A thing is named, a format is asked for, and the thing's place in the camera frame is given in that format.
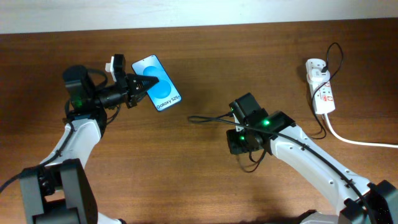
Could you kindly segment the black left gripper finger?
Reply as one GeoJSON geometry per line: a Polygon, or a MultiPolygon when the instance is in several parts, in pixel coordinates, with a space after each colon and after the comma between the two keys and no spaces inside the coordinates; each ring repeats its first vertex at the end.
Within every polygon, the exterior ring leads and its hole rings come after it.
{"type": "Polygon", "coordinates": [[[127,74],[130,95],[145,95],[159,79],[153,76],[127,74]]]}
{"type": "Polygon", "coordinates": [[[138,104],[140,101],[142,101],[146,96],[147,96],[147,93],[142,93],[142,94],[136,95],[135,96],[136,104],[138,104]]]}

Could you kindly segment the blue Galaxy smartphone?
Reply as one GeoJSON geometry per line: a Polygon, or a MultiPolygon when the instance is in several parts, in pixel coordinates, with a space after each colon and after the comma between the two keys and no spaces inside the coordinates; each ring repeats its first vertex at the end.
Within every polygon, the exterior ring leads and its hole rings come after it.
{"type": "Polygon", "coordinates": [[[147,92],[157,111],[164,111],[182,101],[181,94],[156,55],[136,61],[131,67],[137,75],[159,79],[159,82],[147,92]]]}

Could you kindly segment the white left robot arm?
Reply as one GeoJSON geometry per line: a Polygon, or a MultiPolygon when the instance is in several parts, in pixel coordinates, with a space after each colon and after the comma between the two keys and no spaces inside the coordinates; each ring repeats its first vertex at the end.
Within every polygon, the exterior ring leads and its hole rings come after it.
{"type": "Polygon", "coordinates": [[[65,132],[48,157],[21,172],[27,223],[124,223],[98,211],[85,165],[108,125],[106,110],[121,103],[136,106],[159,79],[119,68],[112,73],[113,85],[98,88],[89,73],[82,65],[64,71],[62,78],[73,106],[67,113],[65,132]]]}

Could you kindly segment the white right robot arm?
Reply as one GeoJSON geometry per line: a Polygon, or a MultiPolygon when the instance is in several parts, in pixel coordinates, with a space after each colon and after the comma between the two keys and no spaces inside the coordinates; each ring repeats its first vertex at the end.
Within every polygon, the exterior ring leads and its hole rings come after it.
{"type": "Polygon", "coordinates": [[[374,184],[340,164],[285,113],[229,115],[235,119],[227,132],[232,154],[262,149],[295,169],[335,209],[334,215],[314,212],[302,223],[397,223],[397,189],[390,182],[374,184]]]}

